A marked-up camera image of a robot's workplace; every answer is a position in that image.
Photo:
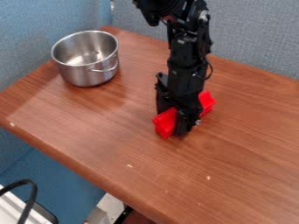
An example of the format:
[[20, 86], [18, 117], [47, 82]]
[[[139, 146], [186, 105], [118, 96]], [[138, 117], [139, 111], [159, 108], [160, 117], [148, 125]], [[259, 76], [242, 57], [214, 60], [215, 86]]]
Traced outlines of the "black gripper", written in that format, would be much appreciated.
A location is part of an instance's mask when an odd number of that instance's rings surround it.
[[199, 94], [204, 82], [211, 77], [207, 74], [211, 53], [211, 39], [207, 34], [194, 35], [178, 31], [168, 36], [170, 57], [167, 73], [158, 73], [156, 111], [162, 114], [170, 108], [176, 108], [174, 134], [186, 135], [200, 122], [202, 103]]

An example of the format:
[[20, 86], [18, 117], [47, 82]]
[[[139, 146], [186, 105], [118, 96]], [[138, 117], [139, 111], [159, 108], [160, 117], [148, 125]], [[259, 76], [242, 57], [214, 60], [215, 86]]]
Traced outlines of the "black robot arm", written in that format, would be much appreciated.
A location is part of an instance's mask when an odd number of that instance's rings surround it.
[[170, 57], [167, 73], [158, 73], [156, 111], [176, 109], [174, 134], [182, 136], [200, 124], [199, 94], [211, 78], [211, 14], [206, 0], [132, 0], [146, 22], [166, 25]]

